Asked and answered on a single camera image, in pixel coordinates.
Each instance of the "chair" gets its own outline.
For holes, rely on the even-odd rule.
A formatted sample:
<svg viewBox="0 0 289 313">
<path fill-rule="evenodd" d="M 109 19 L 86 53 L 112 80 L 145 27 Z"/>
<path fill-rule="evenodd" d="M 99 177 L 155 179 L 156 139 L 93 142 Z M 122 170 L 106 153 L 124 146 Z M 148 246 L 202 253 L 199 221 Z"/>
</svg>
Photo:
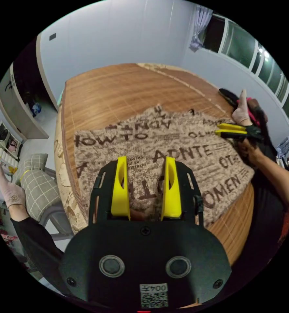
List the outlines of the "chair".
<svg viewBox="0 0 289 313">
<path fill-rule="evenodd" d="M 54 241 L 71 239 L 74 236 L 61 201 L 44 211 L 39 224 L 45 227 L 49 220 L 59 232 L 58 234 L 51 234 Z"/>
</svg>

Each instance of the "wall light switch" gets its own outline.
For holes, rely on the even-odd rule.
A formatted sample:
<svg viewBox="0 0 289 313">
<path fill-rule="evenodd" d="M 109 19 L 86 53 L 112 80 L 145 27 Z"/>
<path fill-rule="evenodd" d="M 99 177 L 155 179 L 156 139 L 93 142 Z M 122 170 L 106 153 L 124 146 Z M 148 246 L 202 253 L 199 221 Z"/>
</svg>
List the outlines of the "wall light switch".
<svg viewBox="0 0 289 313">
<path fill-rule="evenodd" d="M 52 34 L 50 37 L 49 37 L 49 41 L 54 39 L 56 37 L 56 33 Z"/>
</svg>

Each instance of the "human hand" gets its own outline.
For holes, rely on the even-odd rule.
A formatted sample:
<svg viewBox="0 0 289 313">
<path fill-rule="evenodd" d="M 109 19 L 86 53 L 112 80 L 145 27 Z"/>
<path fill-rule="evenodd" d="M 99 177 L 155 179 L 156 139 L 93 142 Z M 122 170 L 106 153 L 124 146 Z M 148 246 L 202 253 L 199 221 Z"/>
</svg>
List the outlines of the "human hand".
<svg viewBox="0 0 289 313">
<path fill-rule="evenodd" d="M 257 165 L 260 159 L 264 156 L 259 147 L 247 139 L 244 139 L 243 142 L 239 142 L 238 147 L 240 154 L 243 157 L 248 157 L 253 165 Z"/>
</svg>

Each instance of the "qr code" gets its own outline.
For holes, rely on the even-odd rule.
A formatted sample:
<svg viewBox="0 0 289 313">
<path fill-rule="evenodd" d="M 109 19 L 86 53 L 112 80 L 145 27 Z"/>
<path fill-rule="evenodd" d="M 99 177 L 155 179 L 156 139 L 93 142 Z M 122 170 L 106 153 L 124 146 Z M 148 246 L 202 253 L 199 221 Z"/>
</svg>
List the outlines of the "qr code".
<svg viewBox="0 0 289 313">
<path fill-rule="evenodd" d="M 142 308 L 158 308 L 168 306 L 166 292 L 141 293 Z"/>
</svg>

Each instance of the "printed label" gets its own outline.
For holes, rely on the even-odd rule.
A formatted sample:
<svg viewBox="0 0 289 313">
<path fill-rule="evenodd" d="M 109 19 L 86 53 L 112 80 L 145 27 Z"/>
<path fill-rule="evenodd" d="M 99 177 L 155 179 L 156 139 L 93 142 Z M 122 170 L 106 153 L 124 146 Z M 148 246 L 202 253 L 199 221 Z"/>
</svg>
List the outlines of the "printed label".
<svg viewBox="0 0 289 313">
<path fill-rule="evenodd" d="M 159 308 L 168 306 L 167 284 L 140 285 L 141 307 Z"/>
</svg>

